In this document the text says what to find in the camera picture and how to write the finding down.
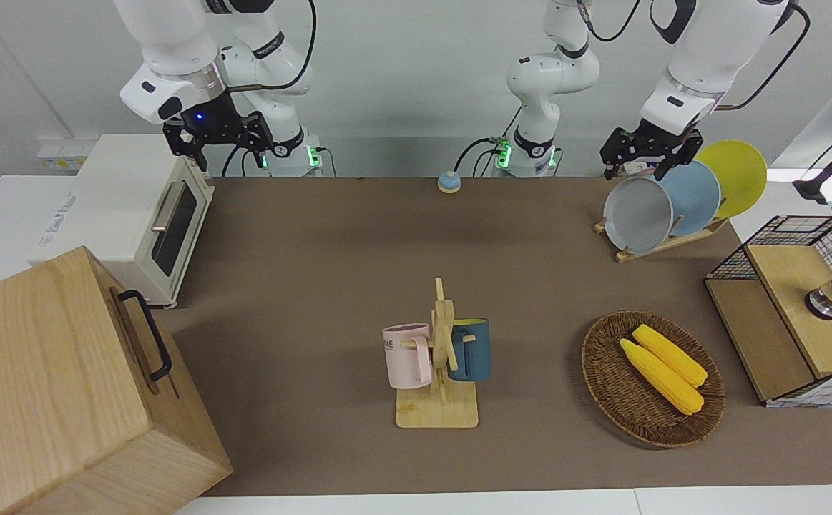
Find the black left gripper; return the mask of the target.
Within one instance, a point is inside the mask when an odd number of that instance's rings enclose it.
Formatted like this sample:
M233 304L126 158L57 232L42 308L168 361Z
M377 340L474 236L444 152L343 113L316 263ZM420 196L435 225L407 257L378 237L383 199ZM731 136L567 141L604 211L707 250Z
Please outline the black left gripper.
M674 167L690 164L702 146L703 135L690 133L689 126L675 134L642 118L630 133L625 128L615 128L603 143L599 151L603 177L618 178L619 168L632 157L663 156L654 171L654 178L660 182Z

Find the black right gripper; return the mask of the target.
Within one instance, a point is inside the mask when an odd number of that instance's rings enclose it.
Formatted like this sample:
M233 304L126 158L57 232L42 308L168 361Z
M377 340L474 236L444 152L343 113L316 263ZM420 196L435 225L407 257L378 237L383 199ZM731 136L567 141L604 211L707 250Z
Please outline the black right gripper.
M206 144L235 144L260 154L274 149L274 137L262 113L241 117L228 92L178 114L181 122L164 122L163 135L174 156L192 160L207 171Z

